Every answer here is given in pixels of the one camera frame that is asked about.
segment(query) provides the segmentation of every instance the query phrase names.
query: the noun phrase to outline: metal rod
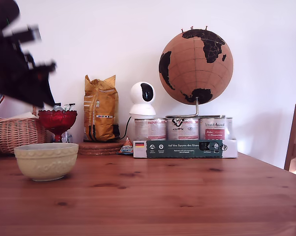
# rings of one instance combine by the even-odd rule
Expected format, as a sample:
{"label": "metal rod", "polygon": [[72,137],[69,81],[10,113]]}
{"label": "metal rod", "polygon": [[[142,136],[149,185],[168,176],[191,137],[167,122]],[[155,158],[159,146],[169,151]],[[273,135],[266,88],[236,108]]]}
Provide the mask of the metal rod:
{"label": "metal rod", "polygon": [[199,116],[199,104],[198,97],[196,97],[196,114],[194,115],[170,115],[166,116],[166,118],[224,118],[225,115],[214,115],[214,116]]}
{"label": "metal rod", "polygon": [[198,97],[196,97],[196,114],[194,114],[194,115],[170,115],[170,116],[166,116],[166,118],[177,118],[177,117],[195,118],[198,116],[198,113],[199,113],[199,105],[198,105]]}

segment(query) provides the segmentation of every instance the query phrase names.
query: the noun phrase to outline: pet food can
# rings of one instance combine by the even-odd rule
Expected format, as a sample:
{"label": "pet food can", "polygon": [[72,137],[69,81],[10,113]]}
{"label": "pet food can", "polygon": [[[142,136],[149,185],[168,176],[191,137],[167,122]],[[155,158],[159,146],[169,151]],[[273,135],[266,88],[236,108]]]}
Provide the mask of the pet food can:
{"label": "pet food can", "polygon": [[200,118],[200,139],[232,139],[232,118]]}
{"label": "pet food can", "polygon": [[135,140],[167,140],[166,119],[135,119]]}
{"label": "pet food can", "polygon": [[198,118],[167,118],[168,140],[198,140]]}

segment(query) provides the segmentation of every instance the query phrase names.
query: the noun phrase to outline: white camera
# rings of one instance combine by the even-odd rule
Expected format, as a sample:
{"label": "white camera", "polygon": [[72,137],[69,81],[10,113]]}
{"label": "white camera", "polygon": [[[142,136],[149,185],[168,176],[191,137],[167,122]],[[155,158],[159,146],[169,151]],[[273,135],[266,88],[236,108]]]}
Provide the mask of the white camera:
{"label": "white camera", "polygon": [[138,82],[130,90],[130,97],[134,105],[130,115],[134,119],[149,119],[156,115],[151,103],[155,99],[154,88],[147,82]]}

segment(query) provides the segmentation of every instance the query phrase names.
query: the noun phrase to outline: brand logo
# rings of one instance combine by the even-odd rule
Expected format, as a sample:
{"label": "brand logo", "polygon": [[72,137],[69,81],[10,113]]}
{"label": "brand logo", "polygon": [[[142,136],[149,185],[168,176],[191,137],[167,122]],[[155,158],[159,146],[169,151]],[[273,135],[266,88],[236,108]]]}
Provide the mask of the brand logo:
{"label": "brand logo", "polygon": [[172,119],[172,122],[173,124],[176,126],[176,127],[180,127],[181,124],[183,123],[184,119]]}
{"label": "brand logo", "polygon": [[223,145],[221,146],[221,150],[226,151],[227,149],[228,149],[227,145],[223,144]]}
{"label": "brand logo", "polygon": [[205,123],[205,125],[207,127],[224,127],[225,126],[225,124],[218,124],[218,123],[214,123],[214,124]]}

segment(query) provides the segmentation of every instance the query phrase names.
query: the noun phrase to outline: cardboard box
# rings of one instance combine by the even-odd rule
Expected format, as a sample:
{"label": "cardboard box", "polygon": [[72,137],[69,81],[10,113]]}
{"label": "cardboard box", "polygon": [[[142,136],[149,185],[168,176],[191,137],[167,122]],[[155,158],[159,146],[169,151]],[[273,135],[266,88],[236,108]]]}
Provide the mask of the cardboard box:
{"label": "cardboard box", "polygon": [[134,141],[135,158],[237,158],[236,140]]}

